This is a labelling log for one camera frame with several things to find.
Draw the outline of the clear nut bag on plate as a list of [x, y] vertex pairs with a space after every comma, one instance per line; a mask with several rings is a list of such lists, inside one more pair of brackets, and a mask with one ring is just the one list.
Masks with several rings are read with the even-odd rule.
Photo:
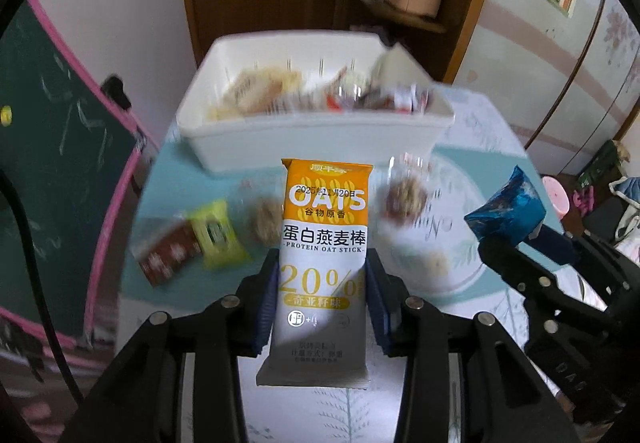
[[390, 159], [384, 192], [384, 214], [398, 226], [413, 224], [426, 208], [431, 167], [422, 157], [408, 154]]

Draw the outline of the red brown snack packet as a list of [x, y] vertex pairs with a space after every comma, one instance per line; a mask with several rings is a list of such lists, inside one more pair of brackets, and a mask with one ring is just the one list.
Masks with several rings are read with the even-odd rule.
[[193, 226], [184, 218], [154, 220], [130, 248], [152, 287], [167, 283], [202, 253]]

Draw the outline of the white plastic storage bin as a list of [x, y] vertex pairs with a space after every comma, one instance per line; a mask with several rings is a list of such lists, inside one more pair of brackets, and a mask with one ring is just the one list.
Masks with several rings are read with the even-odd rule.
[[[241, 79], [276, 70], [299, 74], [300, 89], [257, 114], [226, 102]], [[419, 90], [426, 104], [415, 111], [342, 109], [328, 99], [340, 74], [386, 97]], [[201, 165], [221, 173], [271, 168], [284, 158], [382, 163], [404, 152], [426, 158], [454, 123], [454, 111], [399, 44], [387, 47], [373, 33], [273, 31], [216, 40], [176, 123]]]

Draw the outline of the green wrapped snack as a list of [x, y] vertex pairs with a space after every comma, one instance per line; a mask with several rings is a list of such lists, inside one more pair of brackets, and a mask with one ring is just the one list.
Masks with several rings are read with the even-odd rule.
[[218, 270], [247, 262], [250, 259], [229, 216], [228, 202], [217, 199], [186, 214], [205, 266], [209, 270]]

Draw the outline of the silver red snack packet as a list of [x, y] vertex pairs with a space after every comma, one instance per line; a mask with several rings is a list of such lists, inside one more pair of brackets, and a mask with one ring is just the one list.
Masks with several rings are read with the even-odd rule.
[[315, 111], [391, 111], [424, 114], [430, 91], [417, 84], [374, 84], [363, 74], [343, 68], [328, 83], [303, 96], [303, 108]]

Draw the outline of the clear nut snack bag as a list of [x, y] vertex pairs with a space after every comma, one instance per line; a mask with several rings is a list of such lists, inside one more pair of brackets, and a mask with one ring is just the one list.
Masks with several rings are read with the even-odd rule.
[[255, 246], [278, 247], [283, 197], [278, 180], [247, 180], [241, 187], [243, 237]]

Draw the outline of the blue snack packet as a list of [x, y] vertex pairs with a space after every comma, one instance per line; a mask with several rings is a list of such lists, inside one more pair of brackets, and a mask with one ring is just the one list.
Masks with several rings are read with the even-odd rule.
[[525, 172], [514, 166], [509, 180], [482, 207], [468, 213], [464, 221], [478, 241], [503, 237], [515, 247], [538, 229], [546, 208]]

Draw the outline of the black chalkboard knob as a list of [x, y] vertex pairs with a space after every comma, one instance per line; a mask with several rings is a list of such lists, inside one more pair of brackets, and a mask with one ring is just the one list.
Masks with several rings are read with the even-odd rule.
[[130, 111], [131, 102], [124, 89], [124, 82], [117, 74], [111, 74], [101, 84], [102, 93], [111, 99], [120, 109]]

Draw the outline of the green chalkboard pink frame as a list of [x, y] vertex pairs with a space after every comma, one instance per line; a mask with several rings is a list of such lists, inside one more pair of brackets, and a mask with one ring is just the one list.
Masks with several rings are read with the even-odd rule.
[[1, 38], [1, 168], [23, 203], [63, 348], [93, 341], [107, 248], [144, 143], [39, 1], [25, 0]]

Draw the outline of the orange white oats bar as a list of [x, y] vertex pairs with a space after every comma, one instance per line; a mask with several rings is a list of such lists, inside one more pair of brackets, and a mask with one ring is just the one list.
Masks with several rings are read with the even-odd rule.
[[278, 292], [261, 387], [363, 388], [368, 164], [284, 160]]

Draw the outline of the pink plastic stool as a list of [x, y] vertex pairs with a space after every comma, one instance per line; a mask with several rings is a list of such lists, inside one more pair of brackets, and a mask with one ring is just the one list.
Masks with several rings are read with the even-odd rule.
[[552, 176], [545, 175], [541, 181], [555, 214], [562, 220], [562, 218], [570, 212], [570, 198], [568, 198], [566, 190], [562, 184]]

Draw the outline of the brown paper snack pack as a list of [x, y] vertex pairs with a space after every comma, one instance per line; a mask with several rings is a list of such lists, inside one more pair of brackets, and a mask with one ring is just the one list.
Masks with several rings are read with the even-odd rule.
[[296, 93], [302, 86], [303, 75], [298, 70], [245, 69], [224, 91], [219, 102], [209, 107], [206, 117], [219, 121], [265, 114], [280, 96]]

